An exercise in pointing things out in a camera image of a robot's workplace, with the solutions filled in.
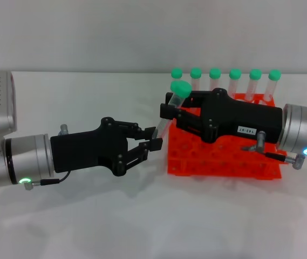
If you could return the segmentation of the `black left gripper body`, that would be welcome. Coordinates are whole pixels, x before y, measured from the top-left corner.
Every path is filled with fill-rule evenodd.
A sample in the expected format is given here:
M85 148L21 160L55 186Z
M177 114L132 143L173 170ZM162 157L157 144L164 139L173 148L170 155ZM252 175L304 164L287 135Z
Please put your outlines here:
M51 137L50 143L57 173L103 166L115 176L126 174L128 142L111 117L95 130Z

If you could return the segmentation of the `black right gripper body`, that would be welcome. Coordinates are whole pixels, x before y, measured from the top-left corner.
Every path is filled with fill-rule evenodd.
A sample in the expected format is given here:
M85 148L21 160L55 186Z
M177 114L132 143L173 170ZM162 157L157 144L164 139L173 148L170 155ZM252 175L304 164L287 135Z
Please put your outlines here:
M255 140L260 131L266 142L276 143L282 131L281 108L235 100L220 88L203 94L200 119L207 143L225 135Z

